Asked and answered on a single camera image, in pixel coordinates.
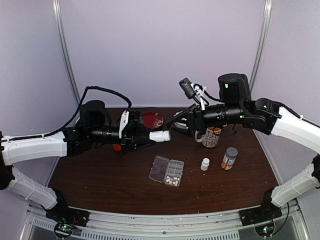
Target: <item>gray bottle cap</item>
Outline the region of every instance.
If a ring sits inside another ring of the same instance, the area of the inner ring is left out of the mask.
[[[228,149],[225,152],[225,156],[228,159],[234,159],[237,157],[237,155],[238,155],[238,150],[235,149],[234,147],[228,147]]]

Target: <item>cup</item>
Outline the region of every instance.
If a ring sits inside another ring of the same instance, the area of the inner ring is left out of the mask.
[[[202,145],[207,148],[214,148],[218,144],[220,133],[221,133],[221,128],[209,127],[206,129],[205,134],[202,135],[201,138],[197,138],[199,132],[196,131],[194,135],[194,139],[198,143],[202,143]]]

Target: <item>robotic arm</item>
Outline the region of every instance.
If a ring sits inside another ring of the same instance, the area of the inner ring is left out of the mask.
[[[70,157],[90,150],[94,143],[117,144],[121,152],[136,151],[159,142],[169,141],[170,133],[152,131],[142,123],[138,111],[125,110],[118,124],[112,125],[105,104],[92,100],[79,107],[79,119],[74,127],[65,127],[56,133],[24,137],[2,136],[0,132],[0,190],[17,193],[26,200],[39,203],[47,217],[58,223],[85,226],[89,213],[69,208],[63,194],[43,186],[25,176],[13,164],[45,157]]]
[[[317,152],[305,170],[286,183],[266,191],[260,207],[240,211],[244,226],[280,217],[280,207],[308,190],[320,187],[320,126],[283,103],[266,98],[251,100],[248,79],[244,74],[222,75],[218,83],[220,99],[215,100],[222,104],[205,108],[193,104],[168,122],[167,127],[193,137],[198,133],[205,134],[208,127],[241,124],[244,128],[293,140]],[[199,95],[195,91],[195,84],[187,78],[179,84],[189,99]],[[213,99],[204,88],[201,90]]]

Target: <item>ventilation grille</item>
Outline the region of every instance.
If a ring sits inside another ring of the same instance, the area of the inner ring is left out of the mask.
[[[47,230],[54,230],[55,224],[46,220],[42,220],[42,219],[38,219],[36,218],[33,222],[33,225],[43,228],[43,229],[47,229]]]
[[[81,238],[85,240],[164,240],[166,237],[157,238],[157,237],[121,237],[121,236],[112,236],[110,234],[82,231]],[[181,238],[181,237],[170,237],[170,240],[239,240],[239,232],[232,231],[221,234],[213,234],[201,237],[193,238]]]

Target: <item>open transparent lid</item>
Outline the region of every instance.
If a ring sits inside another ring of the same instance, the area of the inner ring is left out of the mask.
[[[169,159],[163,156],[155,156],[149,178],[159,183],[163,183],[165,181],[168,164]]]

